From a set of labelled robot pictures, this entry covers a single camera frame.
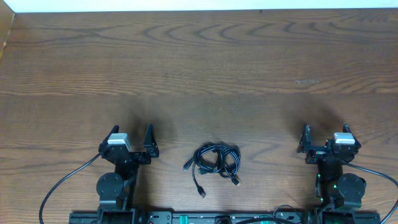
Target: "wire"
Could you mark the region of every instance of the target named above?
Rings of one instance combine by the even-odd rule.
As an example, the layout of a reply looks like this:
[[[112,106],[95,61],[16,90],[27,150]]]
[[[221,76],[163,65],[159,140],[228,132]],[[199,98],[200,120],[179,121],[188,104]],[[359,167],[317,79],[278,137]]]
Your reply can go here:
[[[235,224],[249,224],[249,223],[263,222],[263,221],[272,221],[272,222],[283,223],[283,224],[296,224],[294,222],[284,220],[282,218],[273,218],[273,217],[251,218],[251,219],[248,219],[245,221],[237,222]]]
[[[352,168],[355,168],[355,169],[359,169],[359,170],[362,170],[362,171],[365,171],[365,172],[369,172],[369,173],[371,173],[371,174],[376,174],[376,175],[378,175],[378,176],[384,177],[384,178],[386,178],[387,180],[390,180],[391,182],[393,182],[393,183],[397,186],[397,188],[398,188],[398,182],[397,182],[396,180],[394,180],[392,177],[390,177],[390,176],[388,176],[388,175],[386,175],[386,174],[382,174],[382,173],[380,173],[380,172],[376,172],[376,171],[374,171],[374,170],[367,169],[367,168],[364,168],[364,167],[360,167],[360,166],[357,166],[357,165],[349,164],[349,163],[347,163],[347,162],[345,162],[345,161],[342,161],[342,163],[345,164],[345,165],[347,165],[347,166],[349,166],[349,167],[352,167]],[[397,200],[397,202],[395,203],[395,205],[392,207],[392,209],[390,210],[390,212],[386,215],[386,217],[384,217],[384,218],[381,220],[380,224],[385,223],[385,222],[387,221],[387,219],[389,219],[389,218],[391,217],[391,215],[395,212],[395,210],[397,209],[397,207],[398,207],[398,200]]]
[[[296,213],[296,215],[297,215],[298,217],[300,217],[300,222],[298,222],[298,223],[296,223],[296,224],[299,224],[299,223],[301,223],[301,222],[303,221],[303,217],[299,214],[299,212],[297,212],[296,209],[294,209],[294,207],[292,207],[292,206],[290,206],[290,205],[279,205],[279,206],[275,209],[274,213],[272,214],[272,217],[276,218],[276,211],[278,211],[278,209],[280,209],[280,208],[282,208],[282,207],[289,207],[289,208],[293,209],[293,211]]]
[[[211,166],[209,162],[205,161],[202,156],[207,152],[217,153],[217,161]],[[227,165],[226,157],[230,155],[234,160],[234,164]],[[236,173],[241,167],[241,153],[238,148],[230,148],[224,145],[207,144],[195,151],[193,157],[184,165],[184,170],[187,170],[191,164],[192,166],[192,179],[195,183],[198,193],[204,198],[206,193],[203,190],[195,177],[195,166],[199,167],[200,174],[219,174],[223,178],[230,178],[232,183],[239,186],[240,182],[237,179]]]
[[[77,172],[81,171],[82,169],[84,169],[86,166],[90,165],[92,162],[94,162],[94,160],[96,160],[100,155],[102,155],[102,153],[98,153],[94,158],[92,158],[90,161],[88,161],[86,164],[82,165],[81,167],[77,168],[75,171],[71,172],[70,174],[66,175],[64,178],[62,178],[60,181],[58,181],[58,183],[56,183],[54,185],[54,187],[51,188],[51,190],[49,191],[49,193],[45,196],[42,205],[40,206],[40,210],[39,210],[39,220],[40,220],[40,224],[44,224],[43,222],[43,209],[44,209],[44,205],[47,201],[47,199],[49,199],[51,193],[62,183],[64,182],[66,179],[68,179],[69,177],[71,177],[73,174],[76,174]]]

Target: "beige object at table corner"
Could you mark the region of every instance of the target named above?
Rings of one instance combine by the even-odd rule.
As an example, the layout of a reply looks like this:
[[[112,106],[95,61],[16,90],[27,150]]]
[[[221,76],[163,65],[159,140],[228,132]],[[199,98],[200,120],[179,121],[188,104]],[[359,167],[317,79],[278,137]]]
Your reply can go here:
[[[0,60],[6,47],[7,38],[10,34],[12,22],[14,21],[14,12],[0,0]]]

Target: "wooden table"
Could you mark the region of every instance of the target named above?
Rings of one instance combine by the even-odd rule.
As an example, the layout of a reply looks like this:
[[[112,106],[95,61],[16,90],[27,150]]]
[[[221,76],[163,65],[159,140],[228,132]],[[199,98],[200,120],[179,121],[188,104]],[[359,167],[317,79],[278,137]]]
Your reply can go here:
[[[348,122],[363,144],[353,164],[398,178],[398,10],[19,14],[0,65],[0,222],[37,223],[65,174],[91,159],[114,124],[160,157],[142,166],[135,201],[176,211],[311,208],[317,167],[295,152],[302,124],[319,144]],[[234,186],[183,164],[207,141],[242,152]],[[45,223],[96,210],[97,160],[50,197]],[[364,210],[398,197],[368,183]],[[398,222],[395,214],[389,223]]]

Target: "wood grain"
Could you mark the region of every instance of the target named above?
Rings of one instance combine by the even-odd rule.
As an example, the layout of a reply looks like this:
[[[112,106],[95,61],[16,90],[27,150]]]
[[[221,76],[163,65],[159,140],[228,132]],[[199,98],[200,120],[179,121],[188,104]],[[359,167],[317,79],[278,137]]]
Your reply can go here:
[[[114,124],[140,150],[147,123],[160,157],[135,201],[176,211],[273,210],[319,203],[316,166],[296,154],[304,122],[322,144],[350,124],[354,163],[398,178],[398,14],[393,9],[19,14],[0,65],[0,222],[37,223],[42,199],[97,152]],[[237,144],[240,187],[182,170],[207,141]],[[97,160],[47,202],[46,223],[96,210]],[[368,183],[384,216],[392,183]],[[389,223],[398,222],[394,215]]]

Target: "white wall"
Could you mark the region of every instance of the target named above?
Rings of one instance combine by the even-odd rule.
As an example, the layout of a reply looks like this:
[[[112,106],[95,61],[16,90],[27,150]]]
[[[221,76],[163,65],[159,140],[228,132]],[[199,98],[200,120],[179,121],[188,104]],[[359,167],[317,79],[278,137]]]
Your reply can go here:
[[[14,12],[192,11],[398,7],[398,0],[5,0]]]

